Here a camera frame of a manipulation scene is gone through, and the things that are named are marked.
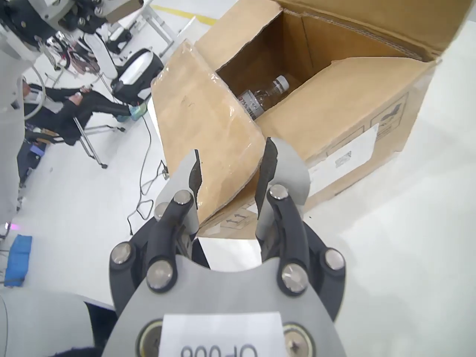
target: plastic bottle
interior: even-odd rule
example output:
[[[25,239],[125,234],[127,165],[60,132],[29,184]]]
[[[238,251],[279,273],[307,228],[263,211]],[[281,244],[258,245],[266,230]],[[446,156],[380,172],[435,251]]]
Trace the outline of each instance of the plastic bottle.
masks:
[[[284,76],[278,76],[266,90],[251,92],[246,90],[238,97],[245,110],[253,120],[276,105],[282,95],[289,90],[289,83]]]

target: bottle cap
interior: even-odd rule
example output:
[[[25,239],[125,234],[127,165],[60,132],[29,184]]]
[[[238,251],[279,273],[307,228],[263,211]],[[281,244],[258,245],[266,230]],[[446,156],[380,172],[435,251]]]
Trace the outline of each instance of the bottle cap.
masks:
[[[276,78],[276,80],[279,83],[279,85],[281,85],[281,87],[283,88],[283,92],[289,90],[289,83],[287,82],[286,78],[283,75],[279,75]]]

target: blue cloth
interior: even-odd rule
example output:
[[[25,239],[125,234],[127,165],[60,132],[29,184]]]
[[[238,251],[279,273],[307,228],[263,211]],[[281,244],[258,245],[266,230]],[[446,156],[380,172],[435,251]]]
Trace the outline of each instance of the blue cloth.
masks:
[[[21,286],[28,272],[29,254],[31,252],[32,236],[15,237],[8,255],[5,270],[5,286]]]

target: yellow floor line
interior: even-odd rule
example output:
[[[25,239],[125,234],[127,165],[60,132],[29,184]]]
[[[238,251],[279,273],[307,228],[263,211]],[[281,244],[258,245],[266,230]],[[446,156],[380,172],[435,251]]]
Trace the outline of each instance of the yellow floor line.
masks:
[[[175,10],[173,8],[161,7],[160,5],[150,5],[155,10],[161,10],[163,12],[171,13],[175,16],[185,17],[186,19],[192,19],[192,17],[196,16],[197,20],[203,24],[207,24],[209,26],[213,26],[216,23],[216,19],[212,17],[197,15],[195,13],[185,12],[183,10]]]

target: bottle label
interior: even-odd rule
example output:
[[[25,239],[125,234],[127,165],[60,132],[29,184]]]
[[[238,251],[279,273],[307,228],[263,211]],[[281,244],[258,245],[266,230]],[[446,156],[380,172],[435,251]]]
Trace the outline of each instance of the bottle label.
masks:
[[[256,120],[265,112],[255,95],[250,90],[241,94],[239,101],[253,120]]]

